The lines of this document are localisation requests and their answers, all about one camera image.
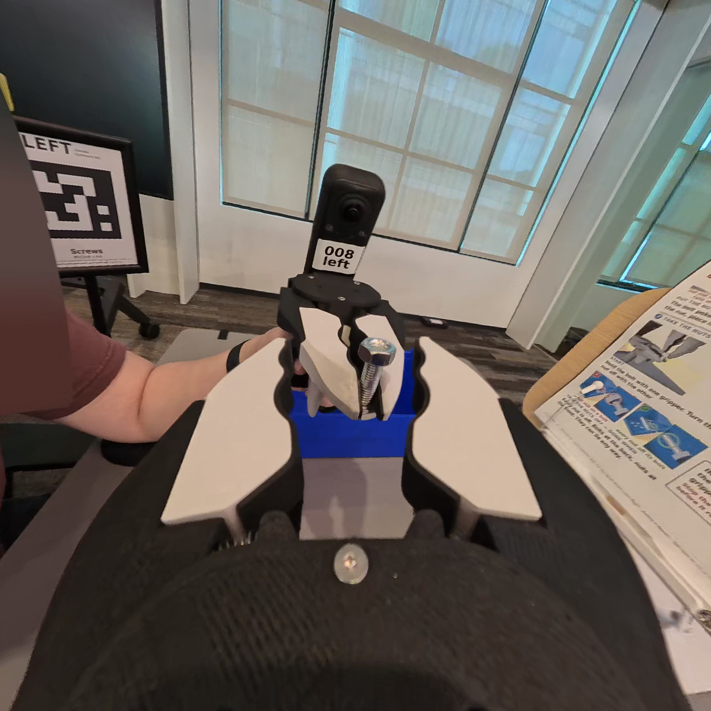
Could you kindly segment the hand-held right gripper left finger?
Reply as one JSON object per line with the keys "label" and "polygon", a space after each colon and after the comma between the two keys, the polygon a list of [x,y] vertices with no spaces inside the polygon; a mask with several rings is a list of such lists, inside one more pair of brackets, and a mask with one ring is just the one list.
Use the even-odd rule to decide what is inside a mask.
{"label": "hand-held right gripper left finger", "polygon": [[206,397],[161,523],[225,524],[233,543],[252,538],[265,513],[298,528],[304,470],[290,419],[291,346],[276,338],[231,370]]}

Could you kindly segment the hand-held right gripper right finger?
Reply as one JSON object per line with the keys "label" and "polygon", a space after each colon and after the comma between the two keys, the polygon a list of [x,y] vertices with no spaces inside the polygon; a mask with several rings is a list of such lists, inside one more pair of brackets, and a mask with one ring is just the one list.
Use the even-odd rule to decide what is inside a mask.
{"label": "hand-held right gripper right finger", "polygon": [[469,539],[483,516],[538,523],[542,510],[493,387],[426,336],[413,376],[401,479],[413,511],[434,511],[457,539]]}

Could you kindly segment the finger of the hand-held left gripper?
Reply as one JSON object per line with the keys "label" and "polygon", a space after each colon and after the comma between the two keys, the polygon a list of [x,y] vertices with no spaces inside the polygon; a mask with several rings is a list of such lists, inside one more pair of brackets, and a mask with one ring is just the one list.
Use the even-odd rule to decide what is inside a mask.
{"label": "finger of the hand-held left gripper", "polygon": [[339,335],[341,320],[311,307],[300,307],[299,315],[304,338],[298,359],[309,378],[309,416],[315,417],[322,400],[327,399],[351,420],[358,420],[361,414],[359,378]]}
{"label": "finger of the hand-held left gripper", "polygon": [[367,337],[384,338],[395,344],[397,353],[393,363],[386,367],[381,375],[378,389],[370,403],[370,411],[360,420],[387,420],[390,418],[400,395],[404,374],[404,324],[395,313],[368,314],[355,318],[352,324],[342,327],[342,342],[348,348],[348,359],[357,371],[359,378],[363,364],[358,357],[358,347]]}

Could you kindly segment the blue plastic tray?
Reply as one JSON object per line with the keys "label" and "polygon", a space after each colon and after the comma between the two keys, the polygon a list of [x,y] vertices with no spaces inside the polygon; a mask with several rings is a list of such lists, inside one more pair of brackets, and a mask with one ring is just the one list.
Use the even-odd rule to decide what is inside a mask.
{"label": "blue plastic tray", "polygon": [[414,419],[413,355],[404,352],[403,384],[389,419],[365,422],[333,413],[307,412],[307,395],[293,391],[290,418],[294,423],[302,458],[387,458],[403,457],[407,430]]}

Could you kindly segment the person's left forearm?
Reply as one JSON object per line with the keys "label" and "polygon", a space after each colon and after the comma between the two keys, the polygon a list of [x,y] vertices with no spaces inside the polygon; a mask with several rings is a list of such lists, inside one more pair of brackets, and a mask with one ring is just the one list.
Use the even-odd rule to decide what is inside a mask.
{"label": "person's left forearm", "polygon": [[103,440],[155,442],[227,375],[229,351],[155,366],[128,352],[111,383],[90,403],[56,422]]}

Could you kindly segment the person's left hand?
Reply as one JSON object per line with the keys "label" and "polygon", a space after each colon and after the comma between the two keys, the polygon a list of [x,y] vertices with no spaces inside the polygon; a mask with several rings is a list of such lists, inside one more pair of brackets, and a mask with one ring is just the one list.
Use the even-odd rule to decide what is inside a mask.
{"label": "person's left hand", "polygon": [[272,342],[279,339],[290,342],[292,338],[293,336],[291,334],[279,327],[274,327],[261,335],[254,336],[243,343],[240,350],[240,364],[244,363],[259,351],[262,351],[262,349],[266,348]]}

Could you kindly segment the large paned window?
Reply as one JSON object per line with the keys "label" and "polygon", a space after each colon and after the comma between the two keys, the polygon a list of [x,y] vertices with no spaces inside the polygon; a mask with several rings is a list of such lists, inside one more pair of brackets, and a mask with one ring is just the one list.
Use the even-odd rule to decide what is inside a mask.
{"label": "large paned window", "polygon": [[375,233],[518,265],[639,1],[221,1],[223,203],[313,220],[377,174]]}

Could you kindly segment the framed code sign on legs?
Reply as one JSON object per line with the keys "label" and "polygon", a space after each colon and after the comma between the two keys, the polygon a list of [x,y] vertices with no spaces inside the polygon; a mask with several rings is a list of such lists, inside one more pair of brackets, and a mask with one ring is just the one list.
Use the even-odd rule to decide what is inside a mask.
{"label": "framed code sign on legs", "polygon": [[60,283],[86,291],[106,336],[117,313],[154,340],[160,326],[135,306],[118,277],[148,271],[131,141],[29,118],[15,125],[39,190]]}

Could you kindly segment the tall teal-tinted window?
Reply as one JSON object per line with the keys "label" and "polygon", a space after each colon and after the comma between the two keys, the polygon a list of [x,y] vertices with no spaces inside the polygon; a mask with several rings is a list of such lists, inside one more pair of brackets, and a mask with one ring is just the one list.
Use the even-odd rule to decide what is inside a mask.
{"label": "tall teal-tinted window", "polygon": [[672,287],[710,260],[710,57],[683,72],[599,229],[601,287]]}

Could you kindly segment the large dark wall screen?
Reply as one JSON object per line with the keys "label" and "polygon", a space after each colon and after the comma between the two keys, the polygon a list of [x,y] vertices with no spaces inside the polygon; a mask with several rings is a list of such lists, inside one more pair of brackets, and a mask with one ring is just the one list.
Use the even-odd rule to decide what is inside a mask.
{"label": "large dark wall screen", "polygon": [[2,1],[1,73],[19,116],[131,141],[138,191],[173,199],[160,1]]}

